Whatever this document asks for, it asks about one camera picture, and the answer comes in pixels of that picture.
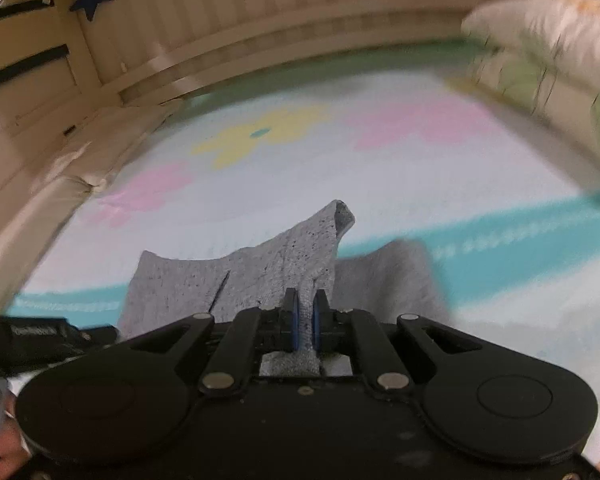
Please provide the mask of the person left hand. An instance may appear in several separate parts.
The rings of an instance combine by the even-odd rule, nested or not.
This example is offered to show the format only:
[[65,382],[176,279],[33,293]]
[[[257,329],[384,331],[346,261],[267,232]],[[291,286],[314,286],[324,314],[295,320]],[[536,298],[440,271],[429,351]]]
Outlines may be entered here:
[[0,480],[9,479],[31,457],[15,419],[15,403],[16,396],[7,391],[3,401],[5,421],[0,430]]

